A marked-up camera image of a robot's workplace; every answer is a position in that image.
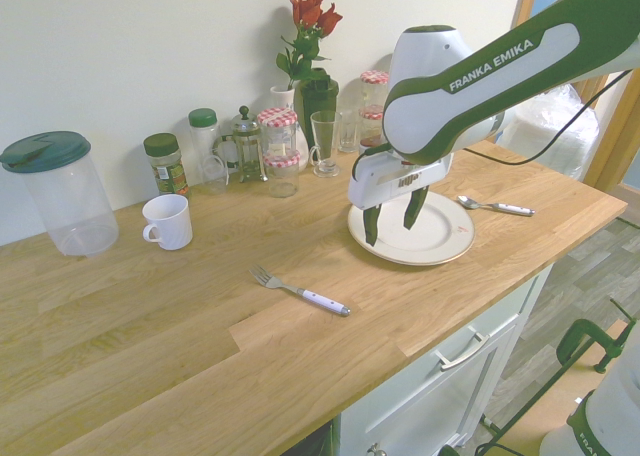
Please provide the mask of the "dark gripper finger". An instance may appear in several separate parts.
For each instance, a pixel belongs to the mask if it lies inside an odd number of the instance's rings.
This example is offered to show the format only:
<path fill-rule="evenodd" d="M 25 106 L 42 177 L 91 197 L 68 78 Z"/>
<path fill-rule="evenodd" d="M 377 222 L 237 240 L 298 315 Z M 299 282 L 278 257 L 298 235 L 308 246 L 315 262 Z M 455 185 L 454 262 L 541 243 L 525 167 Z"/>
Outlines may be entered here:
<path fill-rule="evenodd" d="M 416 189 L 411 192 L 411 197 L 409 204 L 406 208 L 403 220 L 403 226 L 407 230 L 411 230 L 414 226 L 420 211 L 426 201 L 427 195 L 429 193 L 429 187 L 425 186 L 420 189 Z"/>
<path fill-rule="evenodd" d="M 376 205 L 363 211 L 363 226 L 365 231 L 366 243 L 374 247 L 378 239 L 378 219 L 381 213 L 382 205 Z"/>

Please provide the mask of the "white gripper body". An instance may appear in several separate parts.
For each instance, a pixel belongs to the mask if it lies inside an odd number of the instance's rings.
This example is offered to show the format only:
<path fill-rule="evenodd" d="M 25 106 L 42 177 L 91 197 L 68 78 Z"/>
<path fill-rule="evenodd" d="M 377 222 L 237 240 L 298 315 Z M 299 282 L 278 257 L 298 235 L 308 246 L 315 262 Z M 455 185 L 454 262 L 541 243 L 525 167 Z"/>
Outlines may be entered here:
<path fill-rule="evenodd" d="M 453 154 L 421 166 L 405 163 L 393 150 L 369 155 L 362 151 L 352 167 L 348 198 L 360 210 L 379 206 L 441 181 L 447 176 L 452 162 Z"/>

